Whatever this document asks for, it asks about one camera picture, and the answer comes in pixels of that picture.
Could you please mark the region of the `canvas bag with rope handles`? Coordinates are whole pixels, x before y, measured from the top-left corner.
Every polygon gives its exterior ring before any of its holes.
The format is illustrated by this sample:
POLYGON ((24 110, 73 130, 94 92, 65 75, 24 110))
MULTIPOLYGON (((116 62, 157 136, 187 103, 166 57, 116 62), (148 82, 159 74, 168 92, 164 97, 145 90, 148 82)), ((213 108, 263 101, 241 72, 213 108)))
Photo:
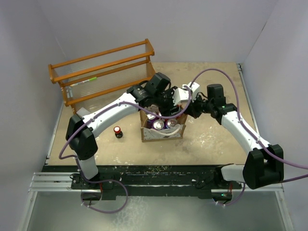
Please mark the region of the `canvas bag with rope handles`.
POLYGON ((144 111, 140 111, 141 120, 141 141, 153 142, 153 141, 168 141, 182 139, 184 131, 186 129, 187 115, 182 114, 177 118, 177 124, 174 128, 165 128, 163 130, 155 130, 150 126, 150 120, 144 111))

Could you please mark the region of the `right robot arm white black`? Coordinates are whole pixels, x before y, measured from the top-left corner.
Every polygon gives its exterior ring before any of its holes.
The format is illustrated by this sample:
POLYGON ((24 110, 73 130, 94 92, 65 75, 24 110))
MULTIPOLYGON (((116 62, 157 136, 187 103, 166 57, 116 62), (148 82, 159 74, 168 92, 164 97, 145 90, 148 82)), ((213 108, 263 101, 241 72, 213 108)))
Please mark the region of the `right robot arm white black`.
POLYGON ((227 164, 217 167, 214 183, 219 188, 226 188, 231 181, 245 183, 250 189, 261 188, 279 183, 284 178, 282 147, 271 145, 261 138, 237 111, 232 103, 227 103, 223 86, 210 84, 207 95, 199 92, 199 84, 189 83, 192 100, 186 113, 198 118, 202 113, 210 114, 240 144, 247 154, 245 164, 227 164))

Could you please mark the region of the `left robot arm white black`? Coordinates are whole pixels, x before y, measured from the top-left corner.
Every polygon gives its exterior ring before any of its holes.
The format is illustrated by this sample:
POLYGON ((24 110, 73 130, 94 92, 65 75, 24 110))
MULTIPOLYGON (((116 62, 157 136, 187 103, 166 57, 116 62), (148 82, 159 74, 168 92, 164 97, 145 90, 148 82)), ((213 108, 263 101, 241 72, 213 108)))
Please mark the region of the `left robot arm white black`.
POLYGON ((95 162, 98 151, 96 138, 119 120, 151 105, 158 107, 163 118, 180 113, 178 98, 180 88, 172 87, 171 80, 158 72, 149 81, 143 81, 127 89, 118 99, 107 106, 84 116, 69 119, 65 147, 70 147, 89 189, 99 184, 99 172, 95 162))

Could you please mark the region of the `purple soda can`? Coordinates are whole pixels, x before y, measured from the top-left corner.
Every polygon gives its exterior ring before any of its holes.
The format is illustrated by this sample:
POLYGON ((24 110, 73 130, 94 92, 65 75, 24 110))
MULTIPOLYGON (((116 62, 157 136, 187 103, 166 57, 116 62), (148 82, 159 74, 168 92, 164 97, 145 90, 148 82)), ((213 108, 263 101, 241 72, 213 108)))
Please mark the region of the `purple soda can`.
POLYGON ((152 128, 155 130, 163 130, 165 129, 165 122, 161 119, 155 120, 152 123, 152 128))
POLYGON ((147 116, 147 128, 151 129, 153 126, 153 122, 156 121, 157 117, 152 114, 146 114, 147 116))
POLYGON ((165 121, 166 129, 174 128, 178 124, 178 121, 175 118, 170 118, 165 121))

